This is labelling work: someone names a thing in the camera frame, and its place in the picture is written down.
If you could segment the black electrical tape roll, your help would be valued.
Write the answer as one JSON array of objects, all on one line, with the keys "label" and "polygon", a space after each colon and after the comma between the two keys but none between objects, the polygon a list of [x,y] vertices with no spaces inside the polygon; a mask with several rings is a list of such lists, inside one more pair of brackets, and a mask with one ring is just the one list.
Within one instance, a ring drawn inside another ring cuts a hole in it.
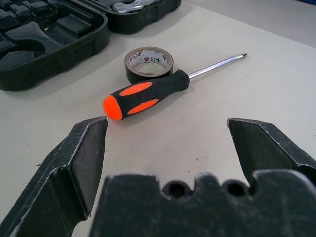
[{"label": "black electrical tape roll", "polygon": [[174,59],[166,50],[148,46],[127,53],[124,64],[128,81],[135,84],[171,75]]}]

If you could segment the black tool case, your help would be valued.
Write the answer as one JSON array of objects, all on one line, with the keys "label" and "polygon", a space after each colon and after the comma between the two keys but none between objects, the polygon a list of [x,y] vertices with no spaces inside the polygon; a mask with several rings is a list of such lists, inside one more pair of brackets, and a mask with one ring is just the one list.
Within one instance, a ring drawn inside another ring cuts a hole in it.
[{"label": "black tool case", "polygon": [[0,0],[0,90],[21,91],[100,53],[109,33],[129,35],[176,10],[182,0]]}]

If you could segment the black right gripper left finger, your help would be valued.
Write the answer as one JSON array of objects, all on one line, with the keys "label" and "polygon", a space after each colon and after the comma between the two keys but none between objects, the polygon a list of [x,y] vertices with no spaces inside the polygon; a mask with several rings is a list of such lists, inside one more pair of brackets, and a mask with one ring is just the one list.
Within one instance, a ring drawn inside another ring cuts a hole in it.
[{"label": "black right gripper left finger", "polygon": [[107,117],[74,125],[0,223],[0,237],[72,237],[96,199],[107,128]]}]

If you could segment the silver head hammer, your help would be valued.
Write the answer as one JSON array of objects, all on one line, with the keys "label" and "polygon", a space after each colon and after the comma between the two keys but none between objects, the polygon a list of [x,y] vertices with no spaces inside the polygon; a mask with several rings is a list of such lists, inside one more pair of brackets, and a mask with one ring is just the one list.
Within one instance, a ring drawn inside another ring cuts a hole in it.
[{"label": "silver head hammer", "polygon": [[146,0],[135,0],[132,3],[125,4],[122,2],[115,3],[112,6],[113,11],[118,13],[129,13],[142,10],[145,6]]}]

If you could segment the black orange handled screwdriver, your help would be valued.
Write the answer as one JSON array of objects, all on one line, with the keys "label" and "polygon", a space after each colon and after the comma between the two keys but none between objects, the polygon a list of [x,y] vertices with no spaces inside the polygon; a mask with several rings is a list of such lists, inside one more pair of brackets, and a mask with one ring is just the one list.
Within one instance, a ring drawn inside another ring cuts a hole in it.
[{"label": "black orange handled screwdriver", "polygon": [[236,55],[191,74],[177,70],[163,78],[129,85],[107,96],[103,101],[103,110],[106,116],[112,120],[125,119],[156,105],[175,92],[188,89],[190,80],[246,56],[246,53]]}]

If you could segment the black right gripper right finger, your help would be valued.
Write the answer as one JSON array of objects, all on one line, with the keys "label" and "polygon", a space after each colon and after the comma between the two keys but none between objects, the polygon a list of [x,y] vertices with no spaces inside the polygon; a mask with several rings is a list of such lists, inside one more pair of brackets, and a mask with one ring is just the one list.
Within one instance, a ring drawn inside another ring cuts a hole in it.
[{"label": "black right gripper right finger", "polygon": [[316,160],[272,123],[229,118],[227,127],[247,181],[256,170],[285,169],[304,174],[316,185]]}]

